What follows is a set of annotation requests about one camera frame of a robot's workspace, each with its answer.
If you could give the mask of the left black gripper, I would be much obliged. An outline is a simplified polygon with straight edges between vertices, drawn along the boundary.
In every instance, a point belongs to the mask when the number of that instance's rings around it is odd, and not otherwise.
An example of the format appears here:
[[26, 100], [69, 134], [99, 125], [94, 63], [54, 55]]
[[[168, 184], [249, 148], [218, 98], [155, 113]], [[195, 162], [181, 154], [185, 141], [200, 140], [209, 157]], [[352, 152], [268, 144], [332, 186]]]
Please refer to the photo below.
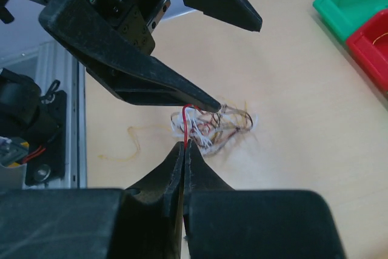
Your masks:
[[39, 23], [114, 97], [136, 106], [220, 103], [151, 55], [170, 0], [50, 0]]

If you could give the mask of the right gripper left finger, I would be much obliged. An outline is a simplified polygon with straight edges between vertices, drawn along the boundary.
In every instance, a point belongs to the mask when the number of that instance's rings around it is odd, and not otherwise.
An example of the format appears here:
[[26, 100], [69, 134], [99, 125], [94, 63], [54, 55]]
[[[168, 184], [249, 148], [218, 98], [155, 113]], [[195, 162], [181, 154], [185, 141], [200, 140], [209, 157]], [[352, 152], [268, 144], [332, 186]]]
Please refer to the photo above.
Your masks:
[[125, 190], [125, 248], [130, 258], [179, 258], [182, 238], [184, 143]]

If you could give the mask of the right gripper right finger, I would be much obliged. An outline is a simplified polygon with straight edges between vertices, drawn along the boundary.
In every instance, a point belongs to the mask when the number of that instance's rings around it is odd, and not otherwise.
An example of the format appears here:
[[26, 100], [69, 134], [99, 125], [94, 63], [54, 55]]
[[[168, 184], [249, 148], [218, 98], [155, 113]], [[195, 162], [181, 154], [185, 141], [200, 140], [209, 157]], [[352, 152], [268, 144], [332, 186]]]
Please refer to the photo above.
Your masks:
[[223, 207], [234, 191], [205, 161], [193, 140], [184, 156], [183, 219], [190, 258], [225, 258]]

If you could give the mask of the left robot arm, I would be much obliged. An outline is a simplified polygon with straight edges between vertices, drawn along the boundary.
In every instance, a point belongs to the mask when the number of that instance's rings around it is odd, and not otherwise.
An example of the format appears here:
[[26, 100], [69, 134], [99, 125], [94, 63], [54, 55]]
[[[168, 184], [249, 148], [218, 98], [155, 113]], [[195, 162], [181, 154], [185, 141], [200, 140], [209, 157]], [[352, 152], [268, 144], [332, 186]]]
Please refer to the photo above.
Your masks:
[[[13, 15], [1, 0], [1, 21]], [[39, 23], [114, 97], [137, 106], [220, 103], [152, 56], [152, 32], [169, 0], [30, 0], [43, 5]], [[53, 81], [42, 92], [28, 76], [1, 70], [1, 135], [29, 143], [20, 163], [32, 186], [64, 175], [65, 93]]]

